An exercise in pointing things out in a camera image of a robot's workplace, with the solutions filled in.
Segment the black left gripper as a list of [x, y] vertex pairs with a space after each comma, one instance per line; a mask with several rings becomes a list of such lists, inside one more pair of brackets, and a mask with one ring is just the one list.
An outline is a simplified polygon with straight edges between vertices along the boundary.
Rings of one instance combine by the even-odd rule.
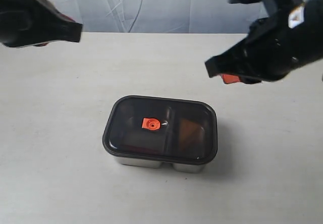
[[[21, 32], [31, 29], [28, 0], [1, 0], [1, 43], [10, 47]], [[48, 0], [34, 0], [33, 46], [46, 46], [52, 41], [79, 42], [83, 25], [59, 12]]]

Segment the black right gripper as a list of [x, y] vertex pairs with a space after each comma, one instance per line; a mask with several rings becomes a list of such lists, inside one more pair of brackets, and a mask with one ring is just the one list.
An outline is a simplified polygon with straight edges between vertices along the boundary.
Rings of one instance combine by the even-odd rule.
[[248, 36], [205, 62], [225, 84], [273, 82], [322, 59], [322, 0], [261, 0], [268, 17]]

